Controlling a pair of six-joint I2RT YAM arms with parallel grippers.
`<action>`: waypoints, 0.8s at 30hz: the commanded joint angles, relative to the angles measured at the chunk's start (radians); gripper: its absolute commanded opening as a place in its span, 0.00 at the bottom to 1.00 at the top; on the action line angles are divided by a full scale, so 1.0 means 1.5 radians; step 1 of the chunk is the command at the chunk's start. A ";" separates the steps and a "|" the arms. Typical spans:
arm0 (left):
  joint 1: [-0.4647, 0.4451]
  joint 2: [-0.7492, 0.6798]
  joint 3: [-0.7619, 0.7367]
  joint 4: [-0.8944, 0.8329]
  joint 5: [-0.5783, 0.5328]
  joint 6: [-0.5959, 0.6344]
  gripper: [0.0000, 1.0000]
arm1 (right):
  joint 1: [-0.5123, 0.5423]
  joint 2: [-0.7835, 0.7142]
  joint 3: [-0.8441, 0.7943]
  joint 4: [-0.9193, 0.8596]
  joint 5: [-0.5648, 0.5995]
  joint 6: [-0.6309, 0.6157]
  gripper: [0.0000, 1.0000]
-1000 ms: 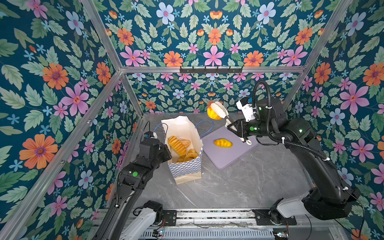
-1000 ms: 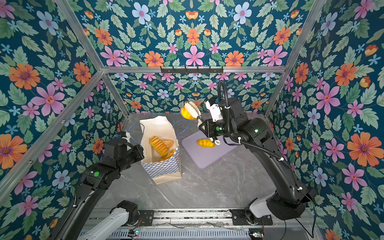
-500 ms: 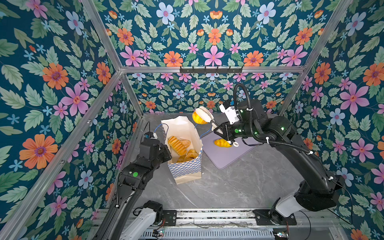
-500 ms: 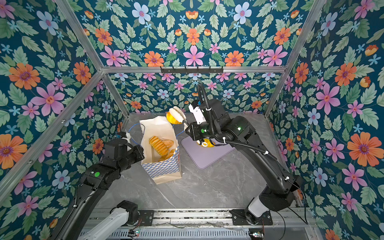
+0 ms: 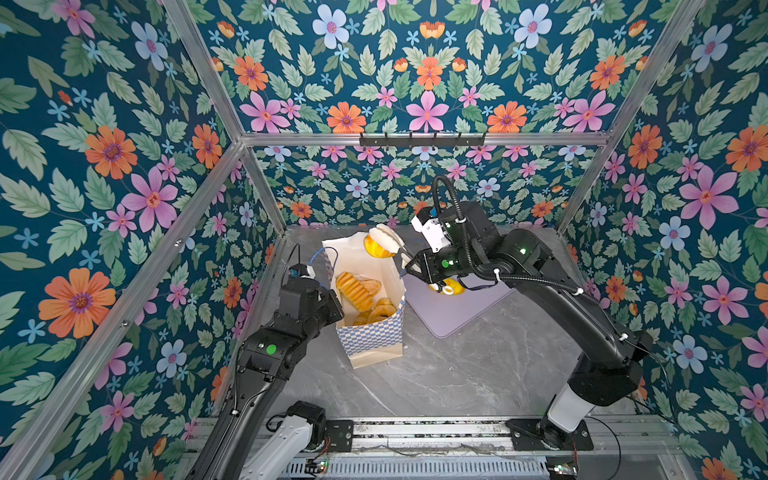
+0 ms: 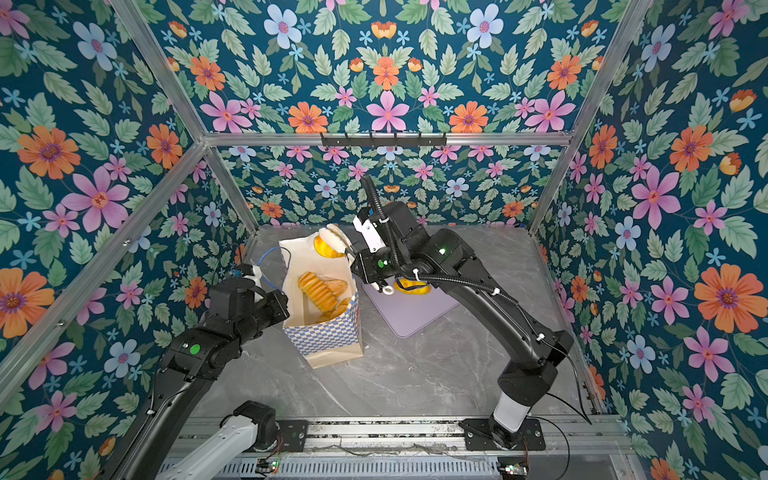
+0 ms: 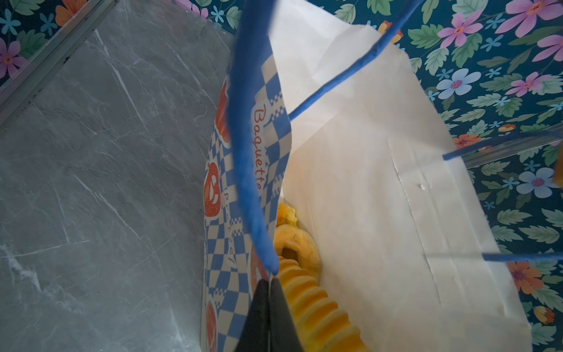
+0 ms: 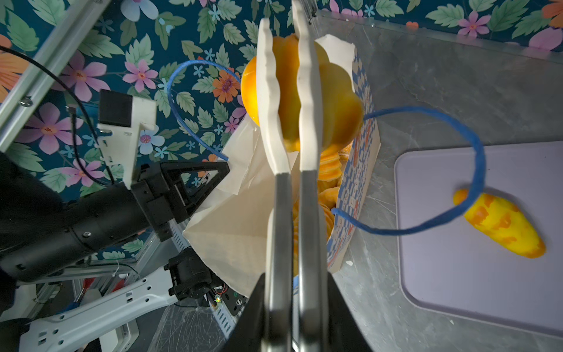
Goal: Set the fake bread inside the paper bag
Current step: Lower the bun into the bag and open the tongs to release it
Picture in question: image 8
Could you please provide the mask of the lilac plastic tray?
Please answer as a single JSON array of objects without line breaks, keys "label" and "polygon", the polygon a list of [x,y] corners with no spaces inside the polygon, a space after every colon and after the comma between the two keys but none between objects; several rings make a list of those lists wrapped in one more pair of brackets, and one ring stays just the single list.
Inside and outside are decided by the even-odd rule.
[{"label": "lilac plastic tray", "polygon": [[400,284],[415,306],[562,336],[562,144],[489,146],[486,190],[514,202],[546,245],[513,254],[465,219],[398,239]]}]

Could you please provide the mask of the metal tongs with white tips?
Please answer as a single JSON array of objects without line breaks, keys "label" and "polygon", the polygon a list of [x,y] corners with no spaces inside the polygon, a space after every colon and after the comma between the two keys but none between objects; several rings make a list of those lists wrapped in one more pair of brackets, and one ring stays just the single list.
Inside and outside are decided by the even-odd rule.
[{"label": "metal tongs with white tips", "polygon": [[257,108],[260,133],[274,174],[274,206],[268,218],[262,351],[328,350],[328,293],[325,225],[318,206],[317,178],[323,146],[323,97],[315,41],[300,1],[293,1],[299,39],[296,88],[299,111],[301,190],[299,242],[293,242],[292,167],[285,147],[279,107],[274,39],[269,20],[259,25]]}]

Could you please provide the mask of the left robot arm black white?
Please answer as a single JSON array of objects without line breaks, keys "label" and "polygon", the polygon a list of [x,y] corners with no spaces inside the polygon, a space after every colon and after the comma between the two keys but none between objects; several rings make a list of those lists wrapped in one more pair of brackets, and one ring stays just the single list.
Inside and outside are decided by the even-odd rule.
[{"label": "left robot arm black white", "polygon": [[[1,309],[13,306],[16,288],[34,284],[147,228],[162,241],[230,171],[225,162],[163,162],[143,166],[124,183],[65,204],[26,170],[1,157]],[[1,324],[3,351],[75,351],[156,309],[199,299],[219,279],[192,249],[139,281],[96,302],[33,321]]]}]

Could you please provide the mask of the golden braided bread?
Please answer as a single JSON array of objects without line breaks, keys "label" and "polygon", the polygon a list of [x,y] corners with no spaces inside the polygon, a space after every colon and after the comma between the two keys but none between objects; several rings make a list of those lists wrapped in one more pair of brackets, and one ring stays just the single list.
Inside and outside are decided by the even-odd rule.
[{"label": "golden braided bread", "polygon": [[[340,187],[336,186],[326,189],[318,195],[319,205],[324,212],[327,241],[334,229],[335,215],[331,211],[337,206],[339,191]],[[299,201],[296,201],[293,205],[293,232],[294,252],[297,253],[299,249]]]}]

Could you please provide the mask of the long striped bread loaf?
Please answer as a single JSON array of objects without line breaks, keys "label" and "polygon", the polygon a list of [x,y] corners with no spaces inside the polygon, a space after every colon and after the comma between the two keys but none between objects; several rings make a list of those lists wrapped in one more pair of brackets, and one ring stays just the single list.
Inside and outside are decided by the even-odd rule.
[{"label": "long striped bread loaf", "polygon": [[337,153],[329,154],[328,152],[323,152],[321,154],[318,175],[320,182],[334,183],[335,181],[342,180],[352,147],[353,143],[351,142]]}]

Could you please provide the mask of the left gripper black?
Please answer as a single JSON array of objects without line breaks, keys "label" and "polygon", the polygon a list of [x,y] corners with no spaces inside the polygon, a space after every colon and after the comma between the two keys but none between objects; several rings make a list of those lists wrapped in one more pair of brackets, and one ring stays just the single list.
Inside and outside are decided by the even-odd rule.
[{"label": "left gripper black", "polygon": [[[187,174],[203,172],[212,178],[189,188]],[[65,208],[65,258],[79,260],[123,242],[148,227],[160,241],[170,239],[171,220],[191,218],[230,173],[225,161],[167,161],[145,164],[136,183],[120,184],[89,194]]]}]

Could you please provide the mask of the blue checkered paper bag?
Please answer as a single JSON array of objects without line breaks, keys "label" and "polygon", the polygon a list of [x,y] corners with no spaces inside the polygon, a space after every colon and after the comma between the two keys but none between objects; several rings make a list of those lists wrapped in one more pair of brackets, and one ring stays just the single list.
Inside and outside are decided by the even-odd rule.
[{"label": "blue checkered paper bag", "polygon": [[[347,71],[364,112],[375,111],[363,63],[352,43],[325,35],[316,42],[329,61]],[[367,121],[353,141],[345,165],[338,207],[355,219],[364,204],[381,148],[378,123]],[[266,267],[268,217],[274,205],[274,174],[259,127],[246,115],[224,148],[230,173],[187,222],[183,236],[204,264],[244,296],[253,291]],[[341,217],[327,243],[328,271],[336,273],[356,228]]]}]

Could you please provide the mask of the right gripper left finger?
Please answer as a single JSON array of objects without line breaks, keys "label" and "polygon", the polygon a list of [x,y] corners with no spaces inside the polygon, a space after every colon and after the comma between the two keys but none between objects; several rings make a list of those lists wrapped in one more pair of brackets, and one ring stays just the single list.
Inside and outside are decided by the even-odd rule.
[{"label": "right gripper left finger", "polygon": [[222,352],[258,352],[261,351],[261,343],[264,326],[264,298],[265,298],[265,274],[262,274],[249,297],[242,316],[235,325]]}]

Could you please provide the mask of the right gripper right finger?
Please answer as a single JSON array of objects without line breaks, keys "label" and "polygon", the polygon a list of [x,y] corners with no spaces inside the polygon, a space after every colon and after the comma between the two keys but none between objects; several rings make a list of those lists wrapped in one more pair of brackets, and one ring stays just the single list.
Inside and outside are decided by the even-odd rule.
[{"label": "right gripper right finger", "polygon": [[372,352],[335,283],[328,273],[328,346],[337,352]]}]

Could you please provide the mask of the striped fake bread roll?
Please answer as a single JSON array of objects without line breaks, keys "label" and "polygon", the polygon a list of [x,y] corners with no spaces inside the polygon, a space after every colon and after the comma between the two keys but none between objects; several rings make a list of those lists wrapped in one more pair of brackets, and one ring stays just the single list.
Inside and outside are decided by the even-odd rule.
[{"label": "striped fake bread roll", "polygon": [[[296,86],[299,40],[295,35],[275,37],[277,80],[280,86],[279,118],[286,151],[300,150],[301,102]],[[353,89],[352,61],[356,48],[334,35],[315,41],[323,97],[323,152],[335,153],[359,133],[364,116],[362,100]]]}]

